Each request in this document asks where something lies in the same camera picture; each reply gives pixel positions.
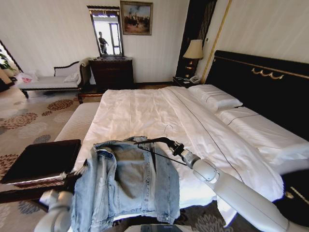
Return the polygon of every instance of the table lamp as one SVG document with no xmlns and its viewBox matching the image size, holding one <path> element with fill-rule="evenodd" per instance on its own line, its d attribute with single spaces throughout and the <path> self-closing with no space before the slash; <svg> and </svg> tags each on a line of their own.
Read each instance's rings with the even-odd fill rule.
<svg viewBox="0 0 309 232">
<path fill-rule="evenodd" d="M 185 77 L 190 78 L 195 74 L 197 61 L 203 58 L 202 40 L 191 40 L 183 57 L 189 59 L 185 67 Z"/>
</svg>

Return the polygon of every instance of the patterned carpet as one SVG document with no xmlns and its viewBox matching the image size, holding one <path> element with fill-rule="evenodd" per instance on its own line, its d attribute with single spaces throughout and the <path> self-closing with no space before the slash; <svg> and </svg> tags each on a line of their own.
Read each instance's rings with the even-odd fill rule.
<svg viewBox="0 0 309 232">
<path fill-rule="evenodd" d="M 29 99 L 26 99 L 16 87 L 0 93 L 0 178 L 26 146 L 51 142 L 57 137 L 79 105 L 76 96 L 76 92 L 30 92 Z M 0 191 L 9 189 L 12 187 L 0 185 Z M 33 231 L 43 215 L 45 212 L 28 202 L 0 204 L 0 231 Z M 158 221 L 151 217 L 126 218 L 115 221 L 107 231 L 123 232 L 131 225 L 149 223 Z M 216 202 L 182 209 L 175 223 L 190 225 L 200 232 L 258 231 L 238 215 L 224 228 Z"/>
<path fill-rule="evenodd" d="M 0 178 L 29 144 L 52 142 L 78 107 L 76 92 L 0 93 Z M 13 187 L 0 185 L 0 191 Z M 45 212 L 28 202 L 0 204 L 0 231 L 33 231 Z"/>
</svg>

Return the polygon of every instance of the mirror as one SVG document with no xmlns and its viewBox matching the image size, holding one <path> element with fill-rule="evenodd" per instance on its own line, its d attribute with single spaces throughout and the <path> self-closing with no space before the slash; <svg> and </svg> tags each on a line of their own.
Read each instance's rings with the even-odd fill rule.
<svg viewBox="0 0 309 232">
<path fill-rule="evenodd" d="M 100 56 L 123 56 L 119 7 L 87 7 L 91 16 Z"/>
</svg>

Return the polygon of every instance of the framed painting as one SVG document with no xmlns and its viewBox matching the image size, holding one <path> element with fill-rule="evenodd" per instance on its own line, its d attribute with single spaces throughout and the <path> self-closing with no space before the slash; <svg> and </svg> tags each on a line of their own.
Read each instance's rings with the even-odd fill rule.
<svg viewBox="0 0 309 232">
<path fill-rule="evenodd" d="M 120 1 L 124 35 L 151 35 L 153 3 Z"/>
</svg>

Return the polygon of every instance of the jacket pocket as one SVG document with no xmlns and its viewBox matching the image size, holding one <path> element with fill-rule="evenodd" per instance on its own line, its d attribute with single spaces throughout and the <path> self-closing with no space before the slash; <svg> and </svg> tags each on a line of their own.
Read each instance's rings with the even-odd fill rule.
<svg viewBox="0 0 309 232">
<path fill-rule="evenodd" d="M 107 185 L 100 187 L 100 191 L 97 191 L 95 198 L 92 221 L 98 223 L 108 218 L 109 204 Z"/>
</svg>

